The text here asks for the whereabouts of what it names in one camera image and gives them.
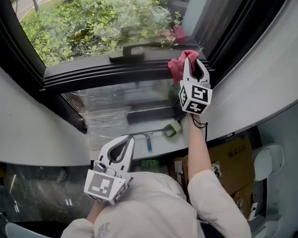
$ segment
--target cleaning rag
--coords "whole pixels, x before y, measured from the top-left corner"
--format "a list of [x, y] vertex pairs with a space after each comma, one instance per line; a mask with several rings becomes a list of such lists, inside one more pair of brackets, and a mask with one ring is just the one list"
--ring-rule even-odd
[[179, 59], [171, 59], [168, 63], [168, 68], [173, 76], [173, 85], [176, 85], [183, 78], [184, 60], [188, 57], [191, 61], [191, 70], [194, 72], [195, 60], [199, 57], [199, 53], [194, 50], [185, 50], [182, 52]]

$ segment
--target floor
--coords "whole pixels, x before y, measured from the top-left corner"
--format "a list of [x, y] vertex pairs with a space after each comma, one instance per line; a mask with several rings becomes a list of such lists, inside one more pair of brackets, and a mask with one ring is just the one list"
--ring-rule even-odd
[[5, 188], [0, 189], [0, 238], [5, 237], [7, 221], [69, 224], [85, 218], [93, 205], [83, 193], [88, 168], [8, 164]]

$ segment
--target person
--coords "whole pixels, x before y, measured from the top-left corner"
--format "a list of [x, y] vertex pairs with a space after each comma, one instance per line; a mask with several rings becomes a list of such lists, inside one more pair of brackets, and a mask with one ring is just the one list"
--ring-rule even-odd
[[86, 219], [74, 220], [62, 238], [250, 238], [247, 220], [212, 171], [202, 130], [191, 116], [187, 120], [191, 204], [171, 177], [131, 173], [134, 179], [116, 205], [96, 201]]

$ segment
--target window handle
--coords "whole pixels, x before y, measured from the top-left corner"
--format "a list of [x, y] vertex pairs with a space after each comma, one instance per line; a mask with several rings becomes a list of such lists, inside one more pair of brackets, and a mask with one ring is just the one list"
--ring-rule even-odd
[[143, 60], [145, 53], [143, 50], [133, 50], [136, 47], [158, 47], [161, 48], [160, 42], [132, 42], [123, 45], [122, 51], [116, 51], [109, 54], [110, 61], [130, 62], [133, 60]]

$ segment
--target sleeve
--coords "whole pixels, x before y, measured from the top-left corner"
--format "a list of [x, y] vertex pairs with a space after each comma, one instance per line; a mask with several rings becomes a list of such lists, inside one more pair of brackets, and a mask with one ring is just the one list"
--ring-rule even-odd
[[216, 228], [225, 238], [250, 238], [251, 232], [233, 199], [211, 170], [204, 170], [188, 185], [191, 204], [200, 218]]
[[62, 233], [61, 238], [91, 238], [94, 237], [94, 225], [87, 219], [72, 221]]

